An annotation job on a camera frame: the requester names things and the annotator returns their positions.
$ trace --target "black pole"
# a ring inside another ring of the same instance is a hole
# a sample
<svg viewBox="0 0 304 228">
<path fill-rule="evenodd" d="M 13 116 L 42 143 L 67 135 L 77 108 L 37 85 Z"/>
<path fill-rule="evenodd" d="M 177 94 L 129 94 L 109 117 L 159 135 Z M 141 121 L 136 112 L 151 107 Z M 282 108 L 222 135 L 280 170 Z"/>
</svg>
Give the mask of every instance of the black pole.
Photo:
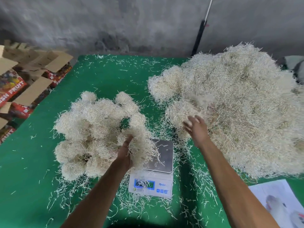
<svg viewBox="0 0 304 228">
<path fill-rule="evenodd" d="M 206 23 L 207 23 L 207 21 L 202 20 L 199 32 L 197 34 L 197 37 L 196 37 L 196 40 L 195 40 L 195 43 L 194 43 L 194 46 L 193 46 L 193 50 L 192 50 L 191 56 L 195 55 L 196 52 L 197 52 L 197 49 L 199 47 L 199 43 L 201 41 L 201 38 L 202 38 L 202 35 L 203 35 L 203 32 L 204 32 Z"/>
</svg>

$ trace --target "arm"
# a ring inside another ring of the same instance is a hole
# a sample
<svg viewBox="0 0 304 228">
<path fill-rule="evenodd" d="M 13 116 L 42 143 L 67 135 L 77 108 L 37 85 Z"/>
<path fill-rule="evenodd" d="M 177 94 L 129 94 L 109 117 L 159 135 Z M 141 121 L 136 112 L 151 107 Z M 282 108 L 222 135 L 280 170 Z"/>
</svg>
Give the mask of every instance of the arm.
<svg viewBox="0 0 304 228">
<path fill-rule="evenodd" d="M 103 226 L 119 184 L 131 167 L 128 151 L 132 138 L 132 136 L 128 137 L 118 150 L 116 160 L 60 228 L 101 228 Z"/>
<path fill-rule="evenodd" d="M 188 117 L 184 129 L 193 138 L 207 163 L 219 199 L 233 228 L 279 228 L 274 218 L 229 165 L 222 152 L 211 141 L 207 125 L 199 116 Z"/>
</svg>

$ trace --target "hand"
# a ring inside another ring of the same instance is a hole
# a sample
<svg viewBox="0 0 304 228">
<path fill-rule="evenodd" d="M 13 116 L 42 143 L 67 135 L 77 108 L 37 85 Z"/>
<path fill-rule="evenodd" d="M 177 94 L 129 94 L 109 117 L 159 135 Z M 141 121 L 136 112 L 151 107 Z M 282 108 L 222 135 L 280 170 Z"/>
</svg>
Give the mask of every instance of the hand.
<svg viewBox="0 0 304 228">
<path fill-rule="evenodd" d="M 207 125 L 204 120 L 196 115 L 195 118 L 188 116 L 189 121 L 192 125 L 189 125 L 187 122 L 183 122 L 184 129 L 191 135 L 194 145 L 199 147 L 204 141 L 209 138 Z"/>
<path fill-rule="evenodd" d="M 125 140 L 123 145 L 118 149 L 116 160 L 121 161 L 124 165 L 126 165 L 127 169 L 130 169 L 132 166 L 130 155 L 129 155 L 129 144 L 132 141 L 133 136 L 129 135 Z"/>
</svg>

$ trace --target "gray wall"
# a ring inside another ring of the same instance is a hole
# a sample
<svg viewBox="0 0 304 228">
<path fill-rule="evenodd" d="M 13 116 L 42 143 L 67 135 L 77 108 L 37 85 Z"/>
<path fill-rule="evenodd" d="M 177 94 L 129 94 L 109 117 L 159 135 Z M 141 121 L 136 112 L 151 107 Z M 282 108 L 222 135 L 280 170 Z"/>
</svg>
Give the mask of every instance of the gray wall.
<svg viewBox="0 0 304 228">
<path fill-rule="evenodd" d="M 73 54 L 185 57 L 210 0 L 0 0 L 2 38 Z M 304 0 L 214 0 L 199 49 L 255 41 L 275 57 L 304 54 Z"/>
</svg>

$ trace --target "digital scale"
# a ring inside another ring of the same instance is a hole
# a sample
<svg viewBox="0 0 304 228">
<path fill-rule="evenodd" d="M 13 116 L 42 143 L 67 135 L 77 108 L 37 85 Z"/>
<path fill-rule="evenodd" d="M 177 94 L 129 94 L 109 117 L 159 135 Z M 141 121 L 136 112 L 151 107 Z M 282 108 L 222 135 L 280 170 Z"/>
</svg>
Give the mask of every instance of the digital scale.
<svg viewBox="0 0 304 228">
<path fill-rule="evenodd" d="M 172 197 L 173 142 L 152 139 L 160 154 L 142 170 L 131 171 L 129 192 L 157 197 Z"/>
</svg>

